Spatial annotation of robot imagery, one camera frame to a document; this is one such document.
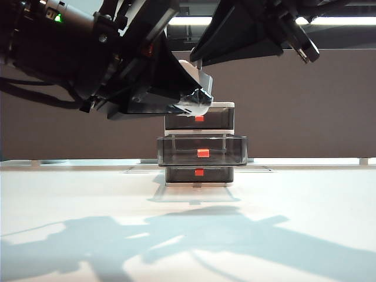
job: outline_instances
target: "red label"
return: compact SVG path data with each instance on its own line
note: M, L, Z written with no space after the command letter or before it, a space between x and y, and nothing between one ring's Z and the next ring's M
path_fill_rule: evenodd
M204 169L195 169L194 176L204 176Z
M209 149L198 149L197 157L210 157Z

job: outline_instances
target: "green led light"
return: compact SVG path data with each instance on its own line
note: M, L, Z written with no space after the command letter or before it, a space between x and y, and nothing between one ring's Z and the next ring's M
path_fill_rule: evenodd
M55 22L62 22L62 20L61 20L61 14L59 14L59 15L57 15L55 17Z

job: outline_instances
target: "black plastic part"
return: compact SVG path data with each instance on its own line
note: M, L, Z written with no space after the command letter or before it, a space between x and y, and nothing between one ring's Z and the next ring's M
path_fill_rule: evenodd
M103 0L103 4L100 7L99 12L102 15L110 15L113 19L116 13L116 7L118 6L118 0Z
M84 99L89 99L95 94L104 82L103 79L119 42L116 24L95 13L94 29L89 42L90 48L81 60L80 70L74 83L76 91Z
M305 62L319 57L315 45L295 23L297 1L221 0L190 60L203 66L236 59L281 55L288 42Z
M101 88L107 93L104 96L117 93L99 109L107 112L109 119L122 119L128 114L183 113L173 105L182 95L201 88L173 56L164 34L155 40L151 58L139 55L133 60L137 63L130 67L128 80L113 79Z
M233 167L167 167L167 183L231 183Z
M193 49L190 60L202 59L203 66L235 59L281 55L283 50L268 37L257 16L262 13L260 1L252 2L251 15L241 1L221 1L213 20Z

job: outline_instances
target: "screw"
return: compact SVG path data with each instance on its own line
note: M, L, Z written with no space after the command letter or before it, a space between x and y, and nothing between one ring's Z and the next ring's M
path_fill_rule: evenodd
M107 35L105 35L105 34L101 34L101 35L99 36L99 42L101 42L101 43L106 43L106 42L107 42L107 39L108 39L108 37L107 37Z

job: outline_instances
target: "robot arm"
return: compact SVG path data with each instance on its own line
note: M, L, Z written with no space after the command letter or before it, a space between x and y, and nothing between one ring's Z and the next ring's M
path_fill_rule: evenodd
M288 42L305 62L314 62L318 50L295 19L309 20L348 1L320 2L222 0L190 59L210 65L281 55ZM59 0L0 0L0 64L41 80L0 78L0 90L60 108L96 108L109 119L206 113L212 79L179 63L163 32L178 1L123 0L117 7L118 0L104 0L88 15ZM27 84L59 85L73 100L20 87Z

